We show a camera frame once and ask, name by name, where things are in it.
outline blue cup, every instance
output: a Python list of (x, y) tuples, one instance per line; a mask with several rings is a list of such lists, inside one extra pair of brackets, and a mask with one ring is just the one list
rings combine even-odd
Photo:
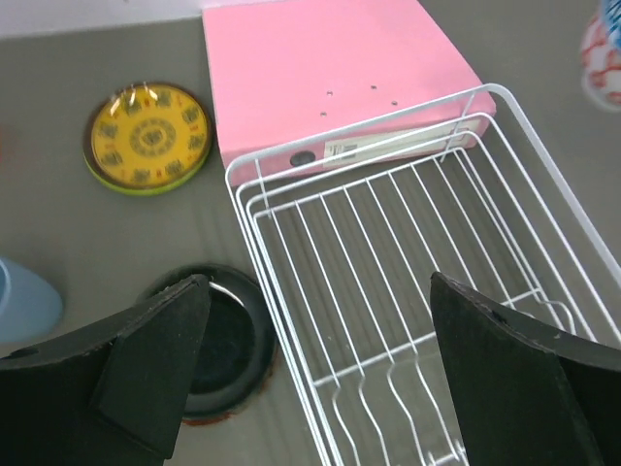
[(62, 299), (48, 282), (0, 257), (0, 344), (50, 332), (62, 311)]

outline wire basket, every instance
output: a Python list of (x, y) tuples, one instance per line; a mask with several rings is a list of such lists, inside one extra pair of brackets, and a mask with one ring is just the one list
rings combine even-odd
[[(480, 92), (494, 97), (494, 116), (469, 113)], [(271, 157), (455, 102), (458, 118), (331, 163), (381, 156), (302, 178), (325, 161), (261, 175)], [(466, 124), (476, 118), (489, 121), (482, 138)], [(443, 125), (454, 129), (438, 137)], [(456, 143), (464, 138), (476, 146)], [(232, 186), (248, 166), (256, 179)], [(621, 342), (608, 311), (619, 265), (500, 85), (245, 155), (226, 178), (324, 465), (468, 464), (428, 304), (434, 271), (576, 335)]]

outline dark round dish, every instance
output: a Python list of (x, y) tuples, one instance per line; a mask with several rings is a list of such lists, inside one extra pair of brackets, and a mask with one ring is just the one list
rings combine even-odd
[(259, 285), (231, 267), (194, 264), (169, 272), (140, 300), (191, 275), (212, 284), (212, 306), (199, 350), (183, 422), (217, 422), (242, 409), (271, 376), (278, 339)]

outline red and white cup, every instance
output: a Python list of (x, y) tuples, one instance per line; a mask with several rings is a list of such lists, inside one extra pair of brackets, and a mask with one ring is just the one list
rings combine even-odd
[(601, 9), (589, 21), (580, 54), (587, 96), (602, 110), (621, 112), (621, 50), (610, 40)]

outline dish rack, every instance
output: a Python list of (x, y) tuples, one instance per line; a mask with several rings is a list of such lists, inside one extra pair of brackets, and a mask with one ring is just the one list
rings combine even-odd
[[(479, 92), (493, 96), (494, 116), (469, 113)], [(336, 155), (386, 147), (380, 157), (261, 175), (283, 152), (455, 102), (458, 118)], [(463, 124), (472, 118), (489, 121), (482, 138)], [(443, 125), (454, 129), (430, 136)], [(390, 149), (412, 135), (417, 143)], [(462, 137), (476, 146), (455, 144)], [(256, 180), (232, 186), (247, 164)], [(428, 304), (436, 270), (576, 335), (621, 343), (609, 311), (621, 269), (500, 85), (245, 155), (226, 179), (323, 465), (468, 464)]]

